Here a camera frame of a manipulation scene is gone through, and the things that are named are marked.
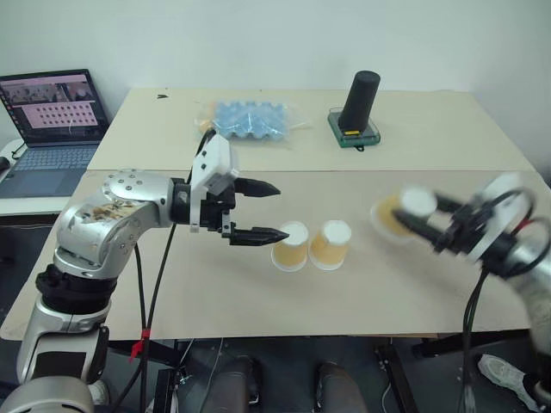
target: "blue egg carton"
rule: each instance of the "blue egg carton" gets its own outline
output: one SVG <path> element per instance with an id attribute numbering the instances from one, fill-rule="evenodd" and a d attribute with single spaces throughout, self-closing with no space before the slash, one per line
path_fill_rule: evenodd
<path id="1" fill-rule="evenodd" d="M 218 102 L 214 127 L 227 139 L 282 139 L 288 131 L 286 109 L 272 102 Z"/>

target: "white table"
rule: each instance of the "white table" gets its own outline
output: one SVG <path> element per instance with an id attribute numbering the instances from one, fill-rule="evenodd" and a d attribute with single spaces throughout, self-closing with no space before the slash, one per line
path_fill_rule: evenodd
<path id="1" fill-rule="evenodd" d="M 158 100 L 160 93 L 169 98 Z M 183 170 L 198 144 L 191 109 L 216 96 L 243 95 L 223 90 L 133 90 L 90 164 L 95 170 L 83 176 L 71 203 L 99 188 L 109 170 L 125 166 L 186 176 Z M 327 219 L 344 219 L 353 231 L 350 253 L 335 272 L 307 264 L 287 274 L 272 265 L 269 246 L 229 247 L 218 234 L 189 234 L 188 228 L 179 227 L 152 338 L 457 332 L 477 269 L 447 253 L 436 256 L 425 243 L 402 248 L 387 243 L 369 223 L 371 205 L 412 182 L 465 200 L 503 170 L 516 170 L 537 193 L 538 212 L 548 215 L 551 210 L 541 177 L 469 94 L 381 94 L 373 117 L 383 142 L 365 152 L 340 149 L 325 120 L 326 110 L 344 101 L 344 92 L 279 91 L 270 96 L 298 101 L 313 125 L 281 145 L 235 145 L 242 175 L 271 182 L 282 195 L 238 195 L 232 218 L 240 228 L 277 227 L 298 219 L 312 235 Z M 421 151 L 413 152 L 411 137 Z M 151 230 L 139 241 L 147 300 L 167 234 L 168 230 Z M 22 338 L 37 294 L 34 278 L 51 262 L 54 246 L 52 231 L 0 329 L 2 338 Z M 139 336 L 132 259 L 119 278 L 107 323 L 112 339 Z M 491 278 L 481 295 L 474 330 L 526 327 L 518 297 L 503 281 Z"/>
<path id="2" fill-rule="evenodd" d="M 15 163 L 15 160 L 11 157 L 11 152 L 17 149 L 23 143 L 23 139 L 15 139 L 9 142 L 2 151 L 0 151 L 0 157 L 6 157 L 11 164 Z M 18 152 L 17 156 L 24 153 L 26 147 L 23 146 Z M 5 170 L 0 173 L 0 182 L 6 177 L 9 170 Z M 40 198 L 11 198 L 0 199 L 0 217 L 10 217 L 19 215 L 49 215 L 58 214 L 67 205 L 70 197 L 65 196 L 50 196 Z"/>

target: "person's leg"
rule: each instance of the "person's leg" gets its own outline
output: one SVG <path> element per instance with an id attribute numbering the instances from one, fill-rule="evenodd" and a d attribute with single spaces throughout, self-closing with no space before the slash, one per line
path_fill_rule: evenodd
<path id="1" fill-rule="evenodd" d="M 335 364 L 319 369 L 317 399 L 322 413 L 368 413 L 356 382 Z"/>
<path id="2" fill-rule="evenodd" d="M 253 361 L 239 357 L 216 375 L 201 413 L 246 413 L 249 411 Z"/>
<path id="3" fill-rule="evenodd" d="M 525 374 L 507 361 L 490 354 L 483 354 L 476 365 L 493 384 L 514 391 L 528 409 L 540 411 L 533 399 L 534 386 L 538 381 L 535 375 Z"/>

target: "desk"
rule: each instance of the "desk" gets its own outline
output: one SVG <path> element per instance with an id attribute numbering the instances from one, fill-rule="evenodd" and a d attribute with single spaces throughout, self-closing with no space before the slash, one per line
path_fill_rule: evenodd
<path id="1" fill-rule="evenodd" d="M 74 200 L 102 183 L 107 171 L 87 172 Z M 167 172 L 169 176 L 185 176 Z M 496 171 L 257 172 L 244 174 L 274 183 L 282 194 L 266 199 L 238 198 L 232 218 L 239 227 L 278 226 L 303 221 L 314 233 L 327 219 L 348 221 L 352 246 L 344 265 L 324 272 L 308 263 L 297 273 L 277 270 L 270 247 L 231 247 L 216 233 L 190 234 L 178 227 L 171 247 L 152 338 L 295 335 L 393 335 L 457 332 L 477 269 L 463 259 L 435 255 L 428 245 L 386 243 L 368 222 L 369 206 L 404 182 L 469 196 Z M 549 211 L 551 196 L 535 172 L 523 179 L 538 196 L 538 212 Z M 51 262 L 50 233 L 28 283 L 0 331 L 22 338 L 36 288 L 34 278 Z M 149 303 L 168 230 L 149 230 L 139 241 Z M 114 340 L 139 336 L 139 303 L 134 259 L 119 278 L 107 325 Z M 519 298 L 491 277 L 480 297 L 475 331 L 528 327 Z"/>
<path id="2" fill-rule="evenodd" d="M 158 94 L 167 98 L 157 99 Z M 110 170 L 136 167 L 186 176 L 199 138 L 193 118 L 215 99 L 292 102 L 311 120 L 284 142 L 235 141 L 243 176 L 274 183 L 282 195 L 238 197 L 238 227 L 277 227 L 303 221 L 313 234 L 327 219 L 344 219 L 353 245 L 344 265 L 325 273 L 307 264 L 283 273 L 270 247 L 229 247 L 218 235 L 176 230 L 152 338 L 294 335 L 394 335 L 457 332 L 474 266 L 419 242 L 385 242 L 368 222 L 374 202 L 404 183 L 419 183 L 466 199 L 504 170 L 519 171 L 548 214 L 551 200 L 541 177 L 467 93 L 381 92 L 373 119 L 382 142 L 365 152 L 341 149 L 325 119 L 345 91 L 135 89 L 122 105 L 71 203 L 91 194 Z M 35 276 L 51 262 L 55 231 L 0 329 L 20 340 L 36 297 Z M 146 299 L 151 296 L 168 230 L 139 241 Z M 139 336 L 134 260 L 119 278 L 107 323 L 111 338 Z M 528 327 L 524 308 L 503 281 L 491 278 L 481 295 L 474 330 Z"/>
<path id="3" fill-rule="evenodd" d="M 11 152 L 23 143 L 23 139 L 15 139 L 9 142 L 2 151 L 0 157 L 6 157 L 13 165 L 15 161 L 11 158 Z M 21 148 L 17 152 L 20 156 L 25 151 Z M 0 172 L 0 182 L 9 173 L 9 170 Z M 50 215 L 58 214 L 69 201 L 69 197 L 41 197 L 41 198 L 12 198 L 0 199 L 0 217 L 15 217 L 20 215 Z"/>

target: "black cylinder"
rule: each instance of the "black cylinder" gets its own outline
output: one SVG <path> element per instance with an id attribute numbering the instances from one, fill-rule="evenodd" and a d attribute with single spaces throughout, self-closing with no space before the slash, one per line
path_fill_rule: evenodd
<path id="1" fill-rule="evenodd" d="M 381 77 L 373 71 L 359 71 L 354 76 L 348 99 L 338 118 L 338 127 L 343 132 L 362 133 L 368 126 L 369 114 L 380 81 Z"/>

